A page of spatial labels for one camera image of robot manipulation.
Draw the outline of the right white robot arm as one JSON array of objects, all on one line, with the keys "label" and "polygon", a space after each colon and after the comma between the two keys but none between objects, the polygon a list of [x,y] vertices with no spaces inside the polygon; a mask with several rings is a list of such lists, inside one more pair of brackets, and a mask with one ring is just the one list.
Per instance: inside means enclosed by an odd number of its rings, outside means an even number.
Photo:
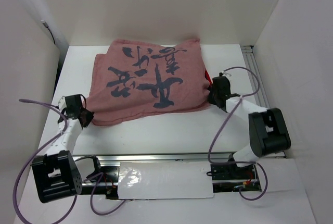
[{"label": "right white robot arm", "polygon": [[213,146],[231,116],[248,124],[247,145],[230,155],[227,162],[220,164],[227,165],[227,172],[232,178],[239,178],[244,174],[246,166],[255,164],[260,158],[291,148],[291,139],[281,110],[261,107],[245,100],[245,97],[231,92],[230,81],[224,75],[212,79],[209,102],[227,113],[227,118],[209,147],[208,157],[211,157]]}]

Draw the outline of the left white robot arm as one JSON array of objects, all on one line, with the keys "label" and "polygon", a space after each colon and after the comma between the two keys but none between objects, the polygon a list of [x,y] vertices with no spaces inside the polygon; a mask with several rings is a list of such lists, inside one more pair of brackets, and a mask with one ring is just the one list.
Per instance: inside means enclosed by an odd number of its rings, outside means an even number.
[{"label": "left white robot arm", "polygon": [[31,164],[37,194],[42,203],[80,195],[82,177],[72,157],[76,141],[92,122],[94,113],[86,109],[82,94],[63,96],[58,102],[62,116],[58,119],[58,134],[44,155]]}]

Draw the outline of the red patterned pillowcase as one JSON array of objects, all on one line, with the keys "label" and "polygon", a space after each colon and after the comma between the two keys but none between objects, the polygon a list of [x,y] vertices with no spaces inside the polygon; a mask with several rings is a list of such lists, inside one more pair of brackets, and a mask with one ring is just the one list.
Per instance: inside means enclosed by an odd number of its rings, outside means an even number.
[{"label": "red patterned pillowcase", "polygon": [[209,106],[206,74],[199,39],[170,47],[115,40],[95,57],[87,108],[97,126],[200,111]]}]

